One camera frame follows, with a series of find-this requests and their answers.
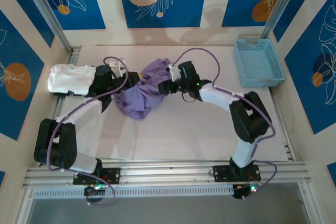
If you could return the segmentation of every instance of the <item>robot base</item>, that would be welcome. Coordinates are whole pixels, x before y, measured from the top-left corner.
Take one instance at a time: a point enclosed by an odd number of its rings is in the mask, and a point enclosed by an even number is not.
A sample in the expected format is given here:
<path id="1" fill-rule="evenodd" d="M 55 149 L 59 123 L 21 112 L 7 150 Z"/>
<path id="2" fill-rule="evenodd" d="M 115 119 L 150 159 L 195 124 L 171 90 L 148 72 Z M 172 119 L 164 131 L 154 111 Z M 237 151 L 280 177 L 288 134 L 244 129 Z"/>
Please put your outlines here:
<path id="1" fill-rule="evenodd" d="M 215 182 L 247 182 L 252 177 L 260 181 L 260 171 L 257 165 L 249 165 L 240 174 L 233 174 L 230 165 L 216 165 L 213 167 Z"/>
<path id="2" fill-rule="evenodd" d="M 120 168 L 102 168 L 99 172 L 99 177 L 104 179 L 111 185 L 118 185 L 120 178 Z M 101 184 L 100 181 L 82 174 L 75 175 L 72 183 L 74 185 L 88 185 L 88 186 L 92 184 L 93 185 Z"/>

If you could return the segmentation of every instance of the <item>crumpled fabric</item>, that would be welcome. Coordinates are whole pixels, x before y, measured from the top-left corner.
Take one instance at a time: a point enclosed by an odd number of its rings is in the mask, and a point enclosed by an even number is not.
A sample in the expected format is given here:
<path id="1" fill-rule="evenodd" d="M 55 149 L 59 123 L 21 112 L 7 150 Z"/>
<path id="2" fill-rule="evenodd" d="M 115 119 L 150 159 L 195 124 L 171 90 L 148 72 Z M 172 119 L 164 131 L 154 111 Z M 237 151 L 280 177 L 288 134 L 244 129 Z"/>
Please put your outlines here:
<path id="1" fill-rule="evenodd" d="M 171 79 L 166 70 L 169 64 L 168 59 L 157 59 L 143 69 L 142 79 L 115 99 L 121 112 L 135 119 L 145 119 L 151 112 L 151 107 L 161 103 L 164 98 L 158 92 L 157 85 Z"/>

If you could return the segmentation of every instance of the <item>blue basket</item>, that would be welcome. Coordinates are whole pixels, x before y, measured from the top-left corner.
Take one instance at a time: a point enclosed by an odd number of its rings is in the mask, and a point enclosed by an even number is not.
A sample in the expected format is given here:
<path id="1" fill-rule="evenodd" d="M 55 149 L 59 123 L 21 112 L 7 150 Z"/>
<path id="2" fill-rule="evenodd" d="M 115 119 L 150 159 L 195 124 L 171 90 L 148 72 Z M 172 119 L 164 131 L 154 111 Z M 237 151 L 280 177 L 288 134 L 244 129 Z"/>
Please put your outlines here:
<path id="1" fill-rule="evenodd" d="M 275 87 L 285 79 L 269 39 L 238 39 L 234 56 L 242 87 Z"/>

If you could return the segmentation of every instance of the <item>white work surface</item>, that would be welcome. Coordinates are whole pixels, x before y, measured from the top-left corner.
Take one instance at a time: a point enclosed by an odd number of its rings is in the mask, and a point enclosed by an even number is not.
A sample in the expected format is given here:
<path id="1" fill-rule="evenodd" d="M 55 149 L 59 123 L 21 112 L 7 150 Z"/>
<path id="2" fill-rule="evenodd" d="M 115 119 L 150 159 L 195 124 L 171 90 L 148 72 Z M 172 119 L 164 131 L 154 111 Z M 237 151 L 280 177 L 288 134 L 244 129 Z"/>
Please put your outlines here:
<path id="1" fill-rule="evenodd" d="M 106 56 L 126 59 L 130 71 L 141 71 L 157 58 L 171 62 L 190 47 L 83 46 L 77 65 L 98 66 Z M 233 57 L 233 47 L 205 47 L 219 59 L 221 73 L 216 85 L 237 92 L 257 92 L 264 103 L 277 135 L 259 144 L 256 159 L 287 161 L 287 154 L 268 88 L 242 88 Z M 192 60 L 201 79 L 213 80 L 214 59 L 206 52 L 188 52 L 179 63 Z M 62 114 L 81 103 L 82 97 L 66 97 Z M 186 103 L 181 94 L 170 94 L 152 108 L 142 121 L 125 116 L 112 101 L 100 116 L 77 133 L 79 152 L 92 157 L 131 160 L 229 160 L 237 145 L 229 112 L 209 103 Z"/>

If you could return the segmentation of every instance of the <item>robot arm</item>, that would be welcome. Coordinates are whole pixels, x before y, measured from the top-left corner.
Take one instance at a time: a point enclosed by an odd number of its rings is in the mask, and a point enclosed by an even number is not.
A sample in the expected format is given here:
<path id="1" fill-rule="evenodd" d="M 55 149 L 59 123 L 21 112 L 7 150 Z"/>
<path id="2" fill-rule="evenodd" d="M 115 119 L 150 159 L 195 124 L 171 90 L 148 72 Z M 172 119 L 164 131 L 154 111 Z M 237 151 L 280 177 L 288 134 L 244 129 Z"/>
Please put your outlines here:
<path id="1" fill-rule="evenodd" d="M 196 100 L 212 103 L 231 113 L 238 144 L 230 159 L 230 170 L 234 175 L 241 175 L 246 167 L 253 164 L 252 153 L 255 145 L 269 128 L 263 116 L 244 100 L 253 103 L 271 121 L 258 94 L 249 92 L 232 95 L 233 92 L 223 92 L 223 89 L 214 87 L 209 80 L 201 80 L 191 61 L 178 67 L 170 66 L 169 71 L 172 79 L 158 85 L 160 93 L 181 91 Z"/>
<path id="2" fill-rule="evenodd" d="M 269 128 L 268 123 L 260 113 L 244 101 L 244 99 L 249 100 L 269 118 L 258 94 L 249 92 L 248 94 L 237 93 L 238 96 L 233 96 L 230 92 L 222 92 L 221 88 L 213 87 L 211 81 L 201 80 L 191 61 L 184 62 L 178 67 L 170 66 L 169 71 L 172 79 L 158 85 L 159 93 L 166 95 L 178 91 L 188 93 L 192 98 L 212 103 L 226 111 L 230 111 L 235 132 L 238 136 L 236 152 L 230 159 L 230 171 L 236 177 L 248 172 L 247 168 L 253 164 L 251 157 L 253 149 L 258 139 Z M 139 80 L 140 77 L 137 73 L 129 72 L 129 79 L 122 90 L 134 86 Z M 95 97 L 113 90 L 119 87 L 123 81 L 124 77 L 112 79 L 108 66 L 99 66 L 96 68 L 95 79 L 89 87 L 88 96 Z M 52 165 L 99 176 L 102 169 L 101 161 L 77 152 L 76 131 L 90 121 L 93 116 L 102 113 L 111 100 L 110 95 L 101 97 L 99 100 L 88 103 L 64 121 L 56 136 L 59 137 L 59 142 L 54 142 L 51 149 L 50 163 Z M 47 148 L 51 134 L 57 122 L 62 118 L 64 116 L 55 120 L 45 119 L 41 122 L 34 152 L 35 161 L 46 163 Z"/>
<path id="3" fill-rule="evenodd" d="M 117 77 L 107 65 L 96 67 L 94 75 L 95 77 L 92 84 L 88 87 L 88 94 L 83 100 L 84 103 L 92 99 L 92 97 L 116 89 L 125 81 L 125 76 L 120 74 Z M 133 87 L 140 80 L 140 76 L 136 72 L 128 72 L 128 76 L 126 84 L 118 93 Z M 76 92 L 67 90 L 65 94 L 73 95 L 76 94 Z M 111 101 L 111 95 L 104 95 L 97 100 L 87 103 L 63 122 L 51 148 L 51 165 L 99 176 L 102 170 L 101 160 L 77 152 L 76 132 L 86 125 L 94 116 L 104 112 Z M 66 115 L 60 116 L 55 120 L 44 119 L 41 122 L 34 151 L 35 161 L 46 163 L 50 138 L 56 125 L 64 117 L 66 117 Z"/>

